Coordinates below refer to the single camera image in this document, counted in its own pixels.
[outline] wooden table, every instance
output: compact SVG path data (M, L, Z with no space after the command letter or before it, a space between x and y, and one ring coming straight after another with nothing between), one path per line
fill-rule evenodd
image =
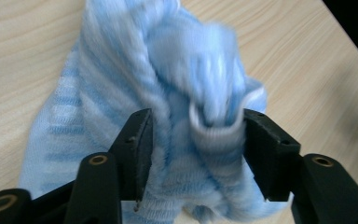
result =
M238 35L267 114L302 154L340 161L358 183L358 50L320 0L183 1ZM35 115L56 87L84 1L0 1L0 189L14 188ZM197 223L182 214L176 223ZM290 209L257 223L293 223Z

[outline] wood grain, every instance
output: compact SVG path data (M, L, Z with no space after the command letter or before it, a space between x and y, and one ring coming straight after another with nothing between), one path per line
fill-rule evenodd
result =
M190 1L201 21L234 29L267 114L302 154L340 161L358 183L358 50L320 0ZM32 121L54 91L84 1L0 1L0 189L14 188ZM293 223L290 209L255 223ZM175 223L197 223L183 213Z

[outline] light blue towel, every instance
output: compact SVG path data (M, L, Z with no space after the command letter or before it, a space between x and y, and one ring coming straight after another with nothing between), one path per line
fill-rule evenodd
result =
M170 0L89 0L57 90L31 130L20 188L41 196L107 151L129 115L153 109L152 167L138 212L124 223L173 223L184 207L200 223L249 221L265 202L242 157L242 109L263 112L266 92L247 77L236 36L202 24Z

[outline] light wood surface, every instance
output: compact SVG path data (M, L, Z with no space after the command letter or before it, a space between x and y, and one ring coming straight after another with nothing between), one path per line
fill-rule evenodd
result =
M183 1L236 30L267 114L301 154L340 161L358 183L358 50L320 0ZM28 133L79 33L84 1L0 1L0 189L14 188ZM255 223L293 223L290 209ZM176 223L197 223L182 214Z

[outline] striped towel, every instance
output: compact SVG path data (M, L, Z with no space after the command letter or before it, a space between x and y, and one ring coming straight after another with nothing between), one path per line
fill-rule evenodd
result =
M55 92L30 133L20 188L41 196L107 151L129 115L153 109L154 149L144 200L122 203L124 223L249 221L269 203L242 157L242 109L264 112L266 92L247 77L236 36L202 24L174 0L89 0Z

